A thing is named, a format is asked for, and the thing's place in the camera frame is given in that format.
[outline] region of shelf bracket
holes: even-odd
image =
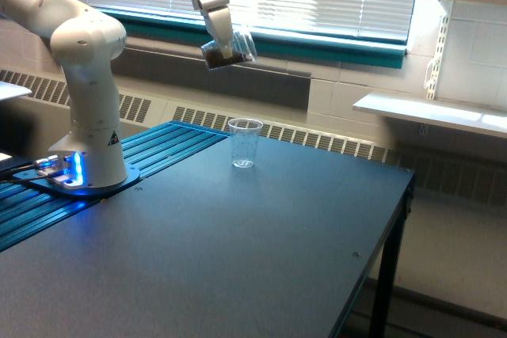
[[[426,98],[430,101],[436,97],[436,88],[440,79],[440,68],[442,67],[442,58],[444,57],[445,44],[447,43],[447,35],[449,31],[449,24],[451,22],[452,7],[454,2],[449,2],[446,7],[447,14],[442,17],[440,21],[440,29],[438,38],[436,40],[435,55],[431,61],[431,74],[429,78],[425,79],[425,88],[427,90]]]

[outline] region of table leg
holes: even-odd
[[[389,304],[391,303],[391,294],[395,285],[399,251],[402,246],[403,229],[408,213],[407,209],[408,205],[406,201],[402,205],[395,225],[391,229],[383,245],[382,262],[380,264],[379,280],[377,282],[375,303],[373,305],[372,320],[370,322],[369,338],[384,337],[387,315],[389,314]]]

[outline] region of radiator vent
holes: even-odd
[[[71,99],[65,82],[34,75],[0,70],[0,81],[24,86],[32,90],[28,97],[51,104],[69,106]],[[120,94],[120,119],[143,123],[150,109],[151,100]]]
[[[233,116],[177,107],[173,118],[228,131],[227,121]],[[270,139],[412,169],[417,175],[419,188],[500,207],[505,207],[507,203],[507,170],[502,164],[477,163],[466,158],[454,158],[441,152],[392,150],[374,142],[274,122],[265,123],[261,135]]]

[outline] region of teal window sill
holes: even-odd
[[[112,9],[101,11],[123,23],[131,35],[195,46],[206,44],[211,39],[202,21],[183,21]],[[270,32],[255,28],[251,32],[257,53],[276,59],[312,59],[401,69],[406,55],[406,46],[402,44]]]

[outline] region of white tabletop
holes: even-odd
[[[23,97],[24,95],[29,95],[31,93],[32,92],[26,87],[0,81],[0,101],[15,97]]]

